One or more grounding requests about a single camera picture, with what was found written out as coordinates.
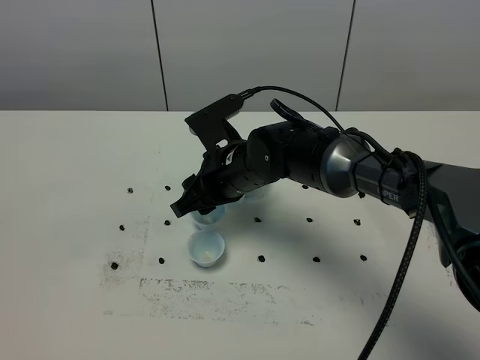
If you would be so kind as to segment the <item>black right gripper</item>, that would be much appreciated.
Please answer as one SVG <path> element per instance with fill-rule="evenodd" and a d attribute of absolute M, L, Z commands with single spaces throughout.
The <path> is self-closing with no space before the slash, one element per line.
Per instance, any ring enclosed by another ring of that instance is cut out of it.
<path fill-rule="evenodd" d="M 184 191 L 170 208 L 177 218 L 195 211 L 206 214 L 284 176 L 282 146 L 249 139 L 213 155 L 205 153 L 199 172 L 181 183 Z"/>

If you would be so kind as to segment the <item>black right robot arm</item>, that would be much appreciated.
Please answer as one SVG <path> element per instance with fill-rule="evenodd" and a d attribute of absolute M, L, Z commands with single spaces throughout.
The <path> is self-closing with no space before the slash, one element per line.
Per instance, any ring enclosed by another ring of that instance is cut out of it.
<path fill-rule="evenodd" d="M 371 150 L 364 133 L 301 127 L 288 121 L 253 130 L 225 148 L 210 134 L 197 174 L 183 181 L 172 204 L 177 217 L 208 213 L 279 179 L 291 179 L 335 197 L 367 195 L 423 215 L 439 234 L 439 258 L 452 267 L 460 291 L 479 306 L 479 171 L 425 161 L 408 151 Z"/>

